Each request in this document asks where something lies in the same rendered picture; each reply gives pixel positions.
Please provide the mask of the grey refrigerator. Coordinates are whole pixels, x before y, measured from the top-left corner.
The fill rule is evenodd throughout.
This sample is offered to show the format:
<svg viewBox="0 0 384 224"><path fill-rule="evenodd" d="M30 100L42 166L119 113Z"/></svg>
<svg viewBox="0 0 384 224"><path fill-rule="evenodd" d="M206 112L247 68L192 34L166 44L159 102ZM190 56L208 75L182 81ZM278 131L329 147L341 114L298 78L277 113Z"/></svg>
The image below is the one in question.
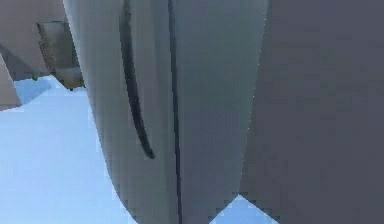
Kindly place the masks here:
<svg viewBox="0 0 384 224"><path fill-rule="evenodd" d="M120 0L63 0L106 169L136 224L211 224L240 190L270 0L130 0L149 159L124 78Z"/></svg>

